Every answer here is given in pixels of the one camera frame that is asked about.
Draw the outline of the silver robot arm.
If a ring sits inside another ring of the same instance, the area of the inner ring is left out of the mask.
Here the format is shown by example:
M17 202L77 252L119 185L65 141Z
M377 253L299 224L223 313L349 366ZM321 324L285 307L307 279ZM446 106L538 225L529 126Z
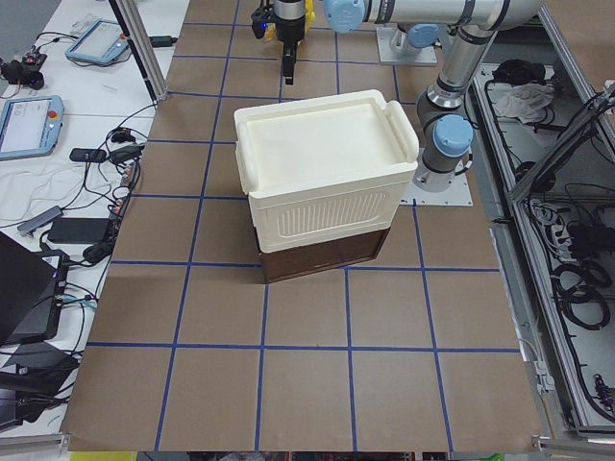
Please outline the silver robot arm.
M474 135L469 122L455 112L469 84L501 30L512 29L538 13L541 1L326 1L327 20L336 32L348 33L360 24L435 23L455 28L448 57L433 85L421 94L417 114L426 148L413 182L429 192L446 190L455 168Z

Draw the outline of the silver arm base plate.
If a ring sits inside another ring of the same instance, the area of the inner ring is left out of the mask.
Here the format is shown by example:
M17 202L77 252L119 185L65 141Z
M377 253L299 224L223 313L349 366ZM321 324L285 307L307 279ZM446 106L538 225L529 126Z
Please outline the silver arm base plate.
M428 191L410 181L400 200L401 206L461 206L474 205L467 173L452 176L442 191Z

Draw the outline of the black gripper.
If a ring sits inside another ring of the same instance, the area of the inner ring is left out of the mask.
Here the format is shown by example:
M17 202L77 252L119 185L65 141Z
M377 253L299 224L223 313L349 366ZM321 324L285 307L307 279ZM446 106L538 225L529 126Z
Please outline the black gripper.
M305 36L305 0L275 0L274 22L277 39L284 43L282 54L282 75L286 85L294 84L296 45Z

